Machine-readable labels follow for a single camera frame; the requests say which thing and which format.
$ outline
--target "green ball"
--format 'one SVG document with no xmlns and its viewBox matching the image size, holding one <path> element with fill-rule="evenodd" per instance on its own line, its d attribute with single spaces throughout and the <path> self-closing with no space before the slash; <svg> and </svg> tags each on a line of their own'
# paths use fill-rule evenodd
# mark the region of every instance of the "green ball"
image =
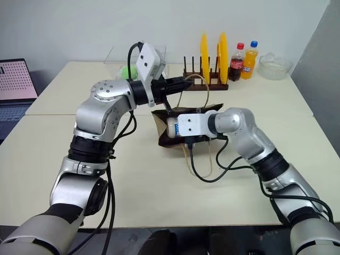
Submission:
<svg viewBox="0 0 340 255">
<path fill-rule="evenodd" d="M 128 72 L 128 67 L 127 66 L 123 67 L 122 78 L 124 80 L 127 80 L 129 78 L 129 72 Z M 138 78 L 138 72 L 137 72 L 137 68 L 136 68 L 135 65 L 131 66 L 131 78 L 133 80 L 136 80 Z"/>
</svg>

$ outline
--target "black cable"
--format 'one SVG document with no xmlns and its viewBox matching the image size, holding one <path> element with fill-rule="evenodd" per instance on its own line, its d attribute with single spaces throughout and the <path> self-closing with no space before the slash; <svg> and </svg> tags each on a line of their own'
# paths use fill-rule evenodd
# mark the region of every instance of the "black cable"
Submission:
<svg viewBox="0 0 340 255">
<path fill-rule="evenodd" d="M 131 131 L 129 131 L 128 133 L 124 133 L 126 131 L 126 129 L 129 128 L 132 120 L 134 121 L 133 129 Z M 124 128 L 121 130 L 121 132 L 118 134 L 118 136 L 112 141 L 111 148 L 113 149 L 113 147 L 115 146 L 115 144 L 118 142 L 118 140 L 120 138 L 125 137 L 129 134 L 132 134 L 136 129 L 137 129 L 137 121 L 136 121 L 135 116 L 133 115 L 133 111 L 130 111 L 130 118 L 129 118 L 127 124 L 124 126 Z M 114 196 L 114 187 L 113 187 L 113 181 L 112 181 L 112 178 L 111 178 L 111 166 L 110 166 L 109 160 L 108 160 L 108 165 L 107 165 L 107 169 L 106 169 L 106 175 L 107 175 L 107 180 L 108 180 L 108 195 L 107 195 L 107 203 L 106 203 L 106 208 L 105 208 L 105 213 L 103 215 L 103 218 L 102 218 L 101 222 L 99 223 L 98 227 L 87 238 L 85 238 L 79 245 L 77 245 L 72 251 L 70 251 L 67 255 L 74 254 L 82 246 L 84 246 L 88 241 L 90 241 L 91 238 L 93 238 L 95 234 L 97 234 L 100 231 L 101 227 L 103 226 L 103 224 L 104 224 L 104 222 L 107 218 L 110 202 L 112 202 L 110 224 L 109 224 L 109 229 L 108 229 L 108 233 L 107 233 L 107 236 L 106 236 L 106 240 L 105 240 L 104 249 L 103 249 L 102 254 L 105 254 L 107 252 L 108 244 L 109 244 L 109 241 L 110 241 L 110 238 L 111 238 L 111 231 L 113 229 L 113 220 L 114 220 L 114 217 L 115 217 L 115 196 Z"/>
<path fill-rule="evenodd" d="M 123 138 L 127 135 L 132 134 L 134 131 L 136 131 L 137 129 L 137 120 L 136 117 L 134 115 L 132 115 L 132 119 L 133 119 L 133 129 L 131 131 L 129 131 L 128 133 L 122 134 L 120 138 Z"/>
<path fill-rule="evenodd" d="M 260 181 L 261 191 L 262 191 L 263 195 L 265 195 L 267 198 L 270 198 L 270 199 L 300 199 L 300 200 L 308 200 L 308 201 L 311 201 L 311 202 L 319 203 L 320 205 L 322 205 L 323 207 L 326 208 L 326 210 L 327 210 L 326 215 L 328 216 L 329 222 L 334 224 L 332 210 L 329 207 L 329 205 L 327 205 L 322 200 L 317 199 L 317 198 L 312 198 L 312 197 L 303 197 L 301 195 L 273 195 L 273 194 L 268 194 L 268 193 L 265 192 L 265 188 L 264 188 L 264 185 L 263 185 L 260 177 L 259 177 L 259 181 Z"/>
<path fill-rule="evenodd" d="M 228 145 L 228 138 L 225 139 L 226 142 L 224 143 L 224 145 L 220 148 L 220 150 L 218 151 L 218 153 L 216 154 L 216 163 L 218 164 L 219 167 L 221 167 L 222 169 L 224 169 L 224 171 L 220 174 L 220 176 L 216 177 L 215 179 L 212 180 L 207 180 L 204 179 L 202 176 L 200 176 L 196 169 L 195 169 L 195 165 L 193 162 L 193 154 L 192 154 L 192 144 L 188 144 L 188 148 L 189 148 L 189 154 L 190 154 L 190 161 L 191 161 L 191 167 L 193 172 L 195 173 L 195 175 L 197 176 L 198 179 L 200 179 L 203 182 L 208 182 L 208 183 L 212 183 L 212 182 L 217 182 L 219 179 L 221 179 L 229 170 L 236 170 L 236 169 L 243 169 L 243 168 L 250 168 L 252 169 L 252 167 L 250 166 L 238 166 L 238 167 L 232 167 L 237 161 L 239 161 L 240 159 L 242 159 L 242 157 L 237 157 L 235 158 L 227 167 L 222 166 L 219 161 L 218 161 L 218 157 L 221 154 L 221 152 L 225 149 L 225 147 L 227 147 Z"/>
<path fill-rule="evenodd" d="M 131 54 L 136 47 L 140 48 L 140 44 L 141 42 L 136 42 L 135 44 L 133 44 L 131 48 L 129 49 L 129 53 L 127 54 L 127 73 L 129 74 L 130 81 L 132 80 L 131 78 Z"/>
<path fill-rule="evenodd" d="M 127 124 L 125 125 L 125 127 L 121 130 L 121 132 L 117 135 L 117 137 L 115 139 L 113 139 L 112 143 L 111 143 L 111 148 L 113 149 L 113 147 L 116 145 L 116 143 L 118 142 L 118 140 L 124 136 L 126 136 L 124 134 L 124 132 L 126 131 L 126 129 L 128 129 L 128 127 L 130 126 L 132 120 L 135 122 L 134 123 L 134 130 L 135 128 L 137 128 L 137 122 L 135 121 L 135 117 L 133 115 L 133 110 L 129 111 L 130 112 L 130 118 L 129 120 L 127 121 Z"/>
<path fill-rule="evenodd" d="M 229 166 L 225 167 L 225 166 L 221 165 L 221 163 L 220 163 L 219 160 L 218 160 L 218 157 L 219 157 L 219 155 L 222 153 L 222 151 L 225 149 L 225 147 L 227 147 L 228 142 L 229 142 L 228 137 L 226 137 L 225 140 L 226 140 L 225 144 L 222 146 L 222 148 L 220 148 L 220 150 L 219 150 L 219 151 L 217 152 L 217 154 L 216 154 L 215 160 L 216 160 L 217 165 L 218 165 L 220 168 L 224 169 L 224 170 L 227 170 L 227 169 L 228 169 L 228 170 L 238 170 L 238 169 L 244 169 L 244 168 L 253 169 L 251 166 L 237 166 L 237 167 L 230 167 L 230 165 L 229 165 Z"/>
<path fill-rule="evenodd" d="M 106 202 L 105 212 L 104 212 L 103 218 L 102 218 L 101 222 L 99 223 L 98 227 L 87 238 L 85 238 L 80 244 L 78 244 L 72 251 L 70 251 L 67 255 L 74 254 L 83 245 L 85 245 L 88 241 L 90 241 L 90 239 L 92 237 L 94 237 L 95 234 L 97 234 L 100 231 L 102 225 L 104 224 L 104 222 L 106 220 L 106 217 L 107 217 L 107 214 L 108 214 L 108 210 L 110 208 L 110 202 L 111 202 L 111 192 L 108 191 L 107 192 L 107 202 Z"/>
<path fill-rule="evenodd" d="M 110 218 L 110 224 L 108 227 L 108 232 L 106 235 L 106 240 L 105 240 L 105 244 L 104 244 L 104 248 L 103 251 L 101 253 L 101 255 L 105 255 L 108 249 L 108 245 L 110 244 L 110 239 L 111 239 L 111 232 L 113 229 L 113 221 L 115 219 L 115 191 L 114 191 L 114 187 L 113 187 L 113 182 L 112 182 L 112 178 L 111 178 L 111 166 L 110 166 L 110 160 L 107 161 L 108 165 L 107 165 L 107 179 L 108 179 L 108 189 L 110 190 L 112 196 L 111 196 L 111 218 Z"/>
</svg>

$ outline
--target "glass bowl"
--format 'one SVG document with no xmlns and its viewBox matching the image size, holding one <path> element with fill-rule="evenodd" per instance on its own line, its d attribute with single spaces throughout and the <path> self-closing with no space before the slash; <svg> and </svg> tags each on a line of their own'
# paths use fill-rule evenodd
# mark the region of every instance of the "glass bowl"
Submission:
<svg viewBox="0 0 340 255">
<path fill-rule="evenodd" d="M 282 80 L 286 77 L 293 63 L 282 57 L 276 57 L 273 53 L 268 53 L 260 57 L 258 72 L 269 80 Z"/>
</svg>

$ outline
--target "laptop keyboard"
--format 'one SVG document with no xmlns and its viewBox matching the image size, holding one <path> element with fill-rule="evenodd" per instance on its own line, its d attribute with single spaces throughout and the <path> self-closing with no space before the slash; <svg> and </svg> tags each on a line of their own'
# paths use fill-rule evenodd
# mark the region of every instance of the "laptop keyboard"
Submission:
<svg viewBox="0 0 340 255">
<path fill-rule="evenodd" d="M 0 108 L 0 121 L 19 121 L 29 106 Z"/>
</svg>

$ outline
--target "bottle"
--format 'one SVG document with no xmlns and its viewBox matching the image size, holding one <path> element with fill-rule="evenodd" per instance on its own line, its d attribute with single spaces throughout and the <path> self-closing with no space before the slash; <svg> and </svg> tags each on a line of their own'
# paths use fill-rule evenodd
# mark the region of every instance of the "bottle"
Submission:
<svg viewBox="0 0 340 255">
<path fill-rule="evenodd" d="M 237 50 L 232 56 L 232 60 L 230 61 L 230 69 L 228 78 L 232 81 L 238 81 L 241 76 L 241 71 L 243 67 L 244 60 L 244 44 L 239 42 L 237 44 Z"/>
<path fill-rule="evenodd" d="M 259 54 L 257 47 L 257 41 L 251 41 L 250 48 L 245 51 L 245 59 L 243 61 L 243 69 L 241 72 L 241 78 L 249 79 L 254 71 L 256 63 L 256 56 Z"/>
</svg>

